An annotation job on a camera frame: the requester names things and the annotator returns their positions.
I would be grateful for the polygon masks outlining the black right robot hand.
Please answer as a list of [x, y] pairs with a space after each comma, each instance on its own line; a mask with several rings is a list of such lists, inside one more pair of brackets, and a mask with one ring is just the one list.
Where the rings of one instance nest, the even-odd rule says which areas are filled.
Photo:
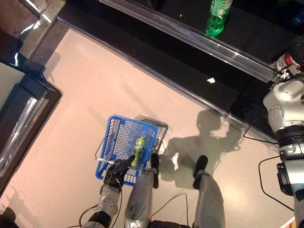
[[275, 62], [278, 77], [287, 80], [304, 74], [304, 37], [295, 38], [287, 51]]

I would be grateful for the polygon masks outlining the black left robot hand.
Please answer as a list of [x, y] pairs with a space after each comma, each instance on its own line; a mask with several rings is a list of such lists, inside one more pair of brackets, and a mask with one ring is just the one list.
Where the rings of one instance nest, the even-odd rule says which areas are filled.
[[122, 190], [124, 184], [124, 177], [135, 159], [135, 155], [131, 155], [128, 159], [116, 160], [107, 170], [104, 177], [104, 184], [117, 189], [119, 192]]

